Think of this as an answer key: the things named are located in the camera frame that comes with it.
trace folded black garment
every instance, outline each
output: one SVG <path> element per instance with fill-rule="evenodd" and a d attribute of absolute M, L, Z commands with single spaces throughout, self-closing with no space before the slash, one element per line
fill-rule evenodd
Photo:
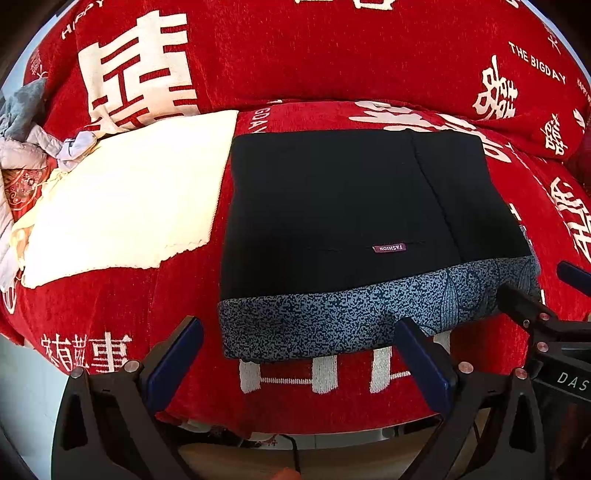
<path fill-rule="evenodd" d="M 406 316 L 435 334 L 491 315 L 504 282 L 539 294 L 478 137 L 247 134 L 231 156 L 219 303 L 230 358 L 380 348 Z"/>

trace speckled fabric border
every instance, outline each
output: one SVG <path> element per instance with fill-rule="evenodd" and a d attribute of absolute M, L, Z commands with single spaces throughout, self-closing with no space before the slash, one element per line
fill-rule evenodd
<path fill-rule="evenodd" d="M 428 335 L 495 313 L 505 282 L 539 297 L 532 255 L 480 260 L 332 293 L 229 299 L 218 305 L 229 358 L 275 362 L 394 344 L 394 324 L 413 318 Z"/>

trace white towel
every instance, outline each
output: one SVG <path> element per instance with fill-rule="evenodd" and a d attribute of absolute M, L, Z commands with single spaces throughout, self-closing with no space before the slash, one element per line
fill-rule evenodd
<path fill-rule="evenodd" d="M 205 245 L 237 115 L 178 116 L 101 140 L 35 206 L 22 284 L 157 267 Z"/>

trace bed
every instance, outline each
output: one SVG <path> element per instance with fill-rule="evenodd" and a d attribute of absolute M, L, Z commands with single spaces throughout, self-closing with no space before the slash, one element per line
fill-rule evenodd
<path fill-rule="evenodd" d="M 240 111 L 235 136 L 358 128 L 475 135 L 540 262 L 543 301 L 564 319 L 591 312 L 556 277 L 561 260 L 591 264 L 590 200 L 564 165 L 583 141 L 591 86 L 518 0 L 80 1 L 33 52 L 24 82 L 41 76 L 43 127 L 61 140 L 227 109 Z M 3 172 L 16 218 L 54 166 Z M 167 178 L 183 172 L 169 160 L 159 173 L 165 192 Z M 139 188 L 131 182 L 118 193 L 122 207 Z M 0 332 L 30 342 L 65 373 L 94 373 L 143 358 L 186 315 L 197 316 L 204 346 L 160 414 L 185 426 L 248 437 L 352 432 L 431 415 L 391 347 L 279 364 L 224 358 L 216 306 L 232 189 L 227 167 L 206 245 L 158 268 L 91 271 L 35 289 L 17 283 L 3 295 Z M 476 368 L 507 373 L 523 361 L 525 335 L 497 315 L 455 328 L 450 348 Z"/>

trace black cable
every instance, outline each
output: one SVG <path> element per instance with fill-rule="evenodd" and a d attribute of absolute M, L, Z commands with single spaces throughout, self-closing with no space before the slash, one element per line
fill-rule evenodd
<path fill-rule="evenodd" d="M 478 431 L 478 425 L 476 425 L 476 422 L 472 423 L 472 427 L 474 428 L 474 435 L 476 436 L 476 443 L 480 443 L 480 432 Z"/>
<path fill-rule="evenodd" d="M 300 470 L 300 452 L 298 452 L 297 450 L 297 443 L 295 441 L 295 438 L 290 437 L 289 435 L 281 435 L 282 437 L 288 439 L 291 442 L 291 446 L 293 448 L 293 452 L 294 452 L 294 469 L 296 472 L 301 473 Z"/>

